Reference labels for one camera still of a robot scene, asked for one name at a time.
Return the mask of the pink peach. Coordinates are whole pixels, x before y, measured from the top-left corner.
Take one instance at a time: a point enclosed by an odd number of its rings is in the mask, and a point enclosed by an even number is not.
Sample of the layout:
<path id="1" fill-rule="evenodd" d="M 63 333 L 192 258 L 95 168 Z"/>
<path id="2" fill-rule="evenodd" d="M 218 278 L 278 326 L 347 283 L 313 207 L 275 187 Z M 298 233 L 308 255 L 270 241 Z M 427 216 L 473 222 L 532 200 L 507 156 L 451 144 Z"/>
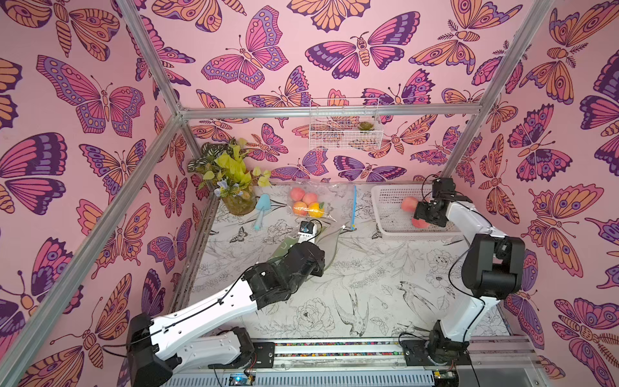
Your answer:
<path id="1" fill-rule="evenodd" d="M 419 205 L 419 200 L 414 197 L 406 197 L 401 203 L 401 209 L 407 213 L 414 213 Z"/>
<path id="2" fill-rule="evenodd" d="M 290 198 L 293 200 L 294 203 L 302 202 L 305 195 L 306 192 L 300 187 L 294 187 L 292 188 L 292 190 L 290 190 Z"/>
<path id="3" fill-rule="evenodd" d="M 418 228 L 418 229 L 427 229 L 428 227 L 430 227 L 430 224 L 428 224 L 428 222 L 422 220 L 422 219 L 415 219 L 412 218 L 411 219 L 411 224 Z"/>

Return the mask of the green printed zip bag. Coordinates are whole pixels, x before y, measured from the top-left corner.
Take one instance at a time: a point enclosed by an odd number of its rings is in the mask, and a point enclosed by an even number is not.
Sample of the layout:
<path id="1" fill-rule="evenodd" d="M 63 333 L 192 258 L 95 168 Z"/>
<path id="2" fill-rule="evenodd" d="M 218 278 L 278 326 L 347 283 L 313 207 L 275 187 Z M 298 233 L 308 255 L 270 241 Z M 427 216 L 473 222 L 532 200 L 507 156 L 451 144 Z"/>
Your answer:
<path id="1" fill-rule="evenodd" d="M 288 234 L 268 261 L 281 259 L 295 243 L 310 240 L 311 243 L 316 244 L 325 252 L 325 270 L 329 269 L 335 261 L 340 235 L 349 232 L 349 229 L 345 224 L 332 224 L 323 227 L 315 226 L 315 228 L 317 231 L 314 232 L 314 235 L 301 234 L 300 232 Z"/>

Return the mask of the yellow-orange peach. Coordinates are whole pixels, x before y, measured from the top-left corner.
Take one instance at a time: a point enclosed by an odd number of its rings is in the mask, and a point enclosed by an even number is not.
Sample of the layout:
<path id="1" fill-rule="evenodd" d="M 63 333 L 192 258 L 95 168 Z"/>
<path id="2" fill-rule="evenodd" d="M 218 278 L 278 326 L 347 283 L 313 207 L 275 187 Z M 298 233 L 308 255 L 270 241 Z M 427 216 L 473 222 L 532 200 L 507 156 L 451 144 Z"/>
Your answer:
<path id="1" fill-rule="evenodd" d="M 325 206 L 323 203 L 314 203 L 309 207 L 308 216 L 314 219 L 321 219 L 325 216 Z"/>

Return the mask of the clear blue-zipper zip bag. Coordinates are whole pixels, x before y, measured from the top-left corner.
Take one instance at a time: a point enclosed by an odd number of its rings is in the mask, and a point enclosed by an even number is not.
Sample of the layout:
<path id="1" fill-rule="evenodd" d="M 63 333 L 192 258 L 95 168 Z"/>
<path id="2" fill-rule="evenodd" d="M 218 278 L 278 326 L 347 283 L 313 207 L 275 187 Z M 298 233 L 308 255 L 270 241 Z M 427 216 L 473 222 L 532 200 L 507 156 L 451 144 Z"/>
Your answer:
<path id="1" fill-rule="evenodd" d="M 348 183 L 306 182 L 292 185 L 287 194 L 294 215 L 339 224 L 350 232 L 356 230 L 357 197 L 357 187 Z"/>

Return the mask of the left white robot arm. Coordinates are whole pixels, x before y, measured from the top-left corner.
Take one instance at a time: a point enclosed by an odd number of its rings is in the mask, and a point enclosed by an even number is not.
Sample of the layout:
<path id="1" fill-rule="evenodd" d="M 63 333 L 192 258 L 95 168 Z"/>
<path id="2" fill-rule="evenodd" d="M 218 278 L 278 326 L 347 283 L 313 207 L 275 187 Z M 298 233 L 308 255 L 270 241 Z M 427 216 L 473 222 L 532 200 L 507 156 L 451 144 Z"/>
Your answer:
<path id="1" fill-rule="evenodd" d="M 324 273 L 325 253 L 304 241 L 284 256 L 247 268 L 227 288 L 192 306 L 158 317 L 132 318 L 125 348 L 133 386 L 162 386 L 184 369 L 240 369 L 256 350 L 248 331 L 211 332 L 245 314 L 287 301 L 310 276 Z"/>

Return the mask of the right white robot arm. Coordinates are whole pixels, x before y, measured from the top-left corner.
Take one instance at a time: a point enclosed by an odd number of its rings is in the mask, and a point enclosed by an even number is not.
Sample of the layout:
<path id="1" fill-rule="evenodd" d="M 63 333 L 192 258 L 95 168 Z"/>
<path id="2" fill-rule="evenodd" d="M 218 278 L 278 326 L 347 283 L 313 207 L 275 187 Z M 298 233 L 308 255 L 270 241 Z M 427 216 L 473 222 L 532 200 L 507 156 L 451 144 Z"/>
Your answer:
<path id="1" fill-rule="evenodd" d="M 414 218 L 437 227 L 452 223 L 467 243 L 457 259 L 463 296 L 435 323 L 426 342 L 432 363 L 450 364 L 466 353 L 482 317 L 521 289 L 526 247 L 522 239 L 494 227 L 448 177 L 433 180 L 431 199 L 417 204 Z"/>

